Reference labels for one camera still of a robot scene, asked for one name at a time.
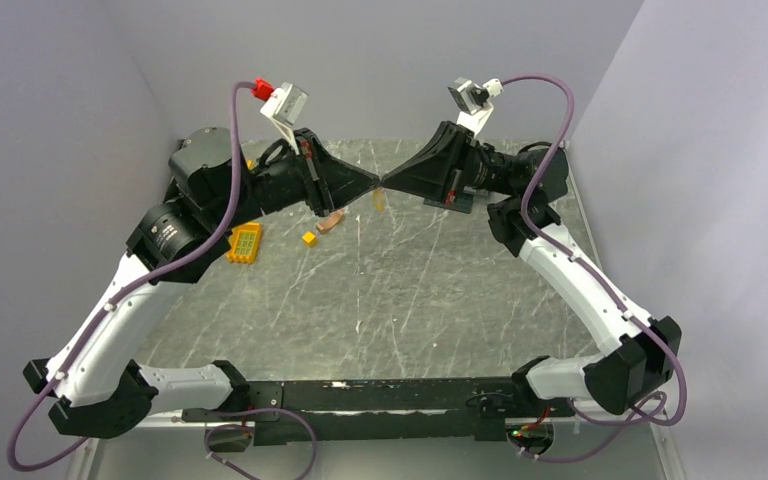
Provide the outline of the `yellow key tag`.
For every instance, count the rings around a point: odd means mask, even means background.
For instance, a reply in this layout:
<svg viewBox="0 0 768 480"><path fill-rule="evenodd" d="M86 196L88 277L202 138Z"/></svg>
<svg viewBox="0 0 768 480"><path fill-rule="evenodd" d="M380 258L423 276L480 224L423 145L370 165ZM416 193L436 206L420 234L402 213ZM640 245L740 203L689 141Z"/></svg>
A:
<svg viewBox="0 0 768 480"><path fill-rule="evenodd" d="M378 212L386 208L386 196L382 189L376 189L372 193L373 205Z"/></svg>

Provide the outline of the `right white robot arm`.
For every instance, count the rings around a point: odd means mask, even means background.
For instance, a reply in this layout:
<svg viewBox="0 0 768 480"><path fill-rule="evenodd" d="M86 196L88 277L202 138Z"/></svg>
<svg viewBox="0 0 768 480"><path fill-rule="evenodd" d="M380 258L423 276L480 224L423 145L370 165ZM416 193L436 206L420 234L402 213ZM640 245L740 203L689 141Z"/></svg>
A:
<svg viewBox="0 0 768 480"><path fill-rule="evenodd" d="M476 140L451 121L382 178L382 185L439 205L470 190L502 195L487 207L493 238L546 280L582 321L599 352L590 357L539 357L512 376L513 406L538 414L554 399L592 400L621 415L673 376L682 330L671 317L652 317L606 279L573 239L552 202L568 192L568 162L557 151L537 181L523 211L526 188L549 150L536 142L516 154Z"/></svg>

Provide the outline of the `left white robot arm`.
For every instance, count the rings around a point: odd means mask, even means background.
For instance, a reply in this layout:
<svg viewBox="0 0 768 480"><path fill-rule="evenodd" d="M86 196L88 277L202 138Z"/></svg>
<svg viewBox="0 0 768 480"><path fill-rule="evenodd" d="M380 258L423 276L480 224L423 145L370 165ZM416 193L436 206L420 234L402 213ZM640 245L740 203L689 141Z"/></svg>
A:
<svg viewBox="0 0 768 480"><path fill-rule="evenodd" d="M134 356L173 304L229 250L234 227L303 203L325 216L373 190L377 175L331 155L309 129L297 147L272 144L248 167L225 128L192 133L169 158L161 204L129 236L116 273L71 341L24 369L32 390L53 399L48 416L63 435L110 439L148 416L213 411L224 420L250 404L250 386L226 360L155 368Z"/></svg>

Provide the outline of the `tan curved block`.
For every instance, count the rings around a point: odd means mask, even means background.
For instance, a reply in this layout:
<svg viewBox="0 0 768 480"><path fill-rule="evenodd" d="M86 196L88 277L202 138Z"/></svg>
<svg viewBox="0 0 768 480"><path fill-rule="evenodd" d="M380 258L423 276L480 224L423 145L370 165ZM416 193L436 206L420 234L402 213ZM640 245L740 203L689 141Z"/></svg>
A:
<svg viewBox="0 0 768 480"><path fill-rule="evenodd" d="M319 220L316 225L316 231L319 234L327 234L339 225L345 218L345 210L338 209L330 213L327 217Z"/></svg>

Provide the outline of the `grey and blue lego stack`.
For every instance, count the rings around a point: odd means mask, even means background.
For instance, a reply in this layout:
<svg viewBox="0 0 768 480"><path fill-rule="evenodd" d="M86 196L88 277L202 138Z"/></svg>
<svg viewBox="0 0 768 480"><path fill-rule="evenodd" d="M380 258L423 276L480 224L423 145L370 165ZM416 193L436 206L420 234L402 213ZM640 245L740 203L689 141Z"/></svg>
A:
<svg viewBox="0 0 768 480"><path fill-rule="evenodd" d="M491 192L488 190L465 187L460 192L448 194L442 202L432 199L424 199L423 204L463 214L471 214L473 208L478 203L486 202L490 196Z"/></svg>

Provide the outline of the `small yellow cube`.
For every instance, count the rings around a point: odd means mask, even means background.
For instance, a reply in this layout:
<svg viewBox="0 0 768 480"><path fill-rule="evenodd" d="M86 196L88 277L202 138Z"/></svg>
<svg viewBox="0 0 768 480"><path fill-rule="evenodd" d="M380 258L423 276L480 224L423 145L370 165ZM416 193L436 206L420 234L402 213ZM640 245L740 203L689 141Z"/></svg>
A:
<svg viewBox="0 0 768 480"><path fill-rule="evenodd" d="M307 247L313 247L317 243L318 237L315 233L308 231L303 234L302 240Z"/></svg>

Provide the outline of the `yellow window toy block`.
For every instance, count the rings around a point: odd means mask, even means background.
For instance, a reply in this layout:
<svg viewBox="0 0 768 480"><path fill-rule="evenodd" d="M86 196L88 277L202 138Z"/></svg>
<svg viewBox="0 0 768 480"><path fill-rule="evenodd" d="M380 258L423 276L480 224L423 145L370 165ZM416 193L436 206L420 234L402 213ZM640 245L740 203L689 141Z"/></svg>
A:
<svg viewBox="0 0 768 480"><path fill-rule="evenodd" d="M257 222L233 227L229 237L230 248L225 254L226 259L230 263L253 263L258 254L262 233L262 225Z"/></svg>

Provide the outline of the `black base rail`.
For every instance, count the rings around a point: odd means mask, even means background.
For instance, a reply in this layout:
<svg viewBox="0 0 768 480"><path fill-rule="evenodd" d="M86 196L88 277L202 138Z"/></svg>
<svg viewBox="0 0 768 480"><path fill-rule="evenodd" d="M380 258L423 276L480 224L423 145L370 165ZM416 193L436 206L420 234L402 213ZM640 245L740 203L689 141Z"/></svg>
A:
<svg viewBox="0 0 768 480"><path fill-rule="evenodd" d="M185 423L250 422L257 446L308 440L469 437L503 441L521 425L569 417L562 399L530 397L508 377L254 381L242 413L189 408Z"/></svg>

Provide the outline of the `aluminium frame rail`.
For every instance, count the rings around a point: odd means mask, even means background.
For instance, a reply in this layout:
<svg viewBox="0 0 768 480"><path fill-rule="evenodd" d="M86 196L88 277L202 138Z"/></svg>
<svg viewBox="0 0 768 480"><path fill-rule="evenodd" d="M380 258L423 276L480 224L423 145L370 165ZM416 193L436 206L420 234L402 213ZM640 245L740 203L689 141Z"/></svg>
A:
<svg viewBox="0 0 768 480"><path fill-rule="evenodd" d="M210 453L205 435L244 417L200 408L126 418L88 429L87 442L72 455L69 479L207 479Z"/></svg>

